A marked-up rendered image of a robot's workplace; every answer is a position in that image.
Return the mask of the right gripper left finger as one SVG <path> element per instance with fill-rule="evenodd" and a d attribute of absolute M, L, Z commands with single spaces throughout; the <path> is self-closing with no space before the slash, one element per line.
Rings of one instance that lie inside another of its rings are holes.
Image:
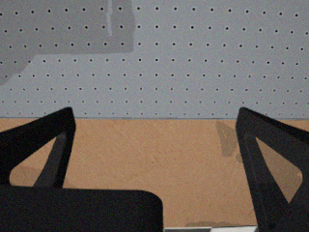
<path fill-rule="evenodd" d="M 10 185 L 13 168 L 56 137 L 45 166 L 33 187 L 62 188 L 76 123 L 65 107 L 30 123 L 0 132 L 0 185 Z"/>

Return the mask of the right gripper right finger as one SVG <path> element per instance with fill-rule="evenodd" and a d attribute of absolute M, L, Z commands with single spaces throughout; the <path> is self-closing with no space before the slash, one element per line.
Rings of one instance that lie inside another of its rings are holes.
<path fill-rule="evenodd" d="M 309 232 L 309 131 L 241 107 L 236 132 L 259 232 Z M 301 171 L 302 183 L 290 204 L 256 138 Z"/>

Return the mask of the grey flat base plate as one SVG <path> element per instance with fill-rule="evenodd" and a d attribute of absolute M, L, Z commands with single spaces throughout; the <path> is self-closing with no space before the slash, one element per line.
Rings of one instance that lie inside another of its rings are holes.
<path fill-rule="evenodd" d="M 309 120 L 309 0 L 0 0 L 0 119 Z"/>

